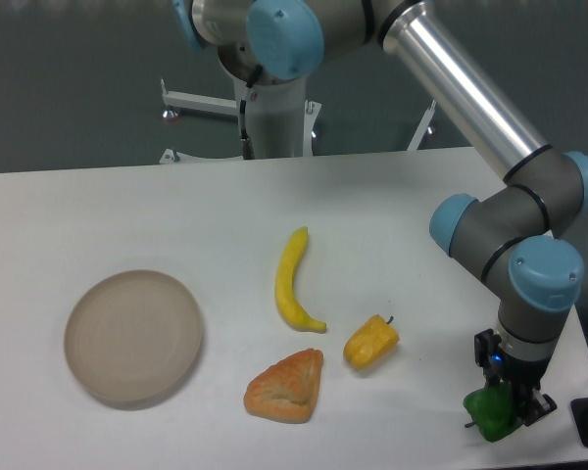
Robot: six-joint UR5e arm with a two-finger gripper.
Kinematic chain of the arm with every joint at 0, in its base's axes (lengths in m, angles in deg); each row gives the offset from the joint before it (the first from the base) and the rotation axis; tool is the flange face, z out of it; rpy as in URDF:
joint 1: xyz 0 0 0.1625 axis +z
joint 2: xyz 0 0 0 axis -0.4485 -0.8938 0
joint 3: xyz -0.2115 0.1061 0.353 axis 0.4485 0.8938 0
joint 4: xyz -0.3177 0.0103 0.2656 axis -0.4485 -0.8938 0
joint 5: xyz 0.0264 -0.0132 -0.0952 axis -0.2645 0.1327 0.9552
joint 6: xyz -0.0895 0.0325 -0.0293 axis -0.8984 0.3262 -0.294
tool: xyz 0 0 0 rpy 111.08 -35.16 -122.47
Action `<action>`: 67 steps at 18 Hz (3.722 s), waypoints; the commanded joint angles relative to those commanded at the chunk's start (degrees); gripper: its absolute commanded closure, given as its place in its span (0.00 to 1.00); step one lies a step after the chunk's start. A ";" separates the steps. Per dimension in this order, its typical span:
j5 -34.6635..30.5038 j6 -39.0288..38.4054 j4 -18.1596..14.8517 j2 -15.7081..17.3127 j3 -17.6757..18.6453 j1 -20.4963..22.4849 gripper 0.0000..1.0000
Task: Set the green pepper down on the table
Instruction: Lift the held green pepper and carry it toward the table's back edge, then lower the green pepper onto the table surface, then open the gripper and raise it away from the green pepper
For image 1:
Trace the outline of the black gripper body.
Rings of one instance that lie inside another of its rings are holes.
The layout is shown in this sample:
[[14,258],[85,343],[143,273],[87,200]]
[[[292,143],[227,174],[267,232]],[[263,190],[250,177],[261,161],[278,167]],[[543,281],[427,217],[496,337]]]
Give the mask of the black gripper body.
[[525,385],[541,389],[553,357],[553,343],[527,343],[507,330],[487,329],[474,336],[474,359],[482,370],[494,369],[513,390]]

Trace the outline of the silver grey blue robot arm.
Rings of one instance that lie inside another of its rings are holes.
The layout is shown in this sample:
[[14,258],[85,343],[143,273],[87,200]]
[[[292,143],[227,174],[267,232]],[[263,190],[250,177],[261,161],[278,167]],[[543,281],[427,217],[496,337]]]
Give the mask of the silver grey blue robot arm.
[[474,340],[488,386],[510,387],[517,421],[555,409],[540,391],[588,255],[569,228],[588,212],[588,157],[560,153],[507,101],[429,1],[175,1],[186,43],[215,46],[236,80],[246,160],[299,157],[304,89],[322,64],[371,42],[416,76],[504,188],[460,194],[430,220],[436,244],[500,301],[494,329]]

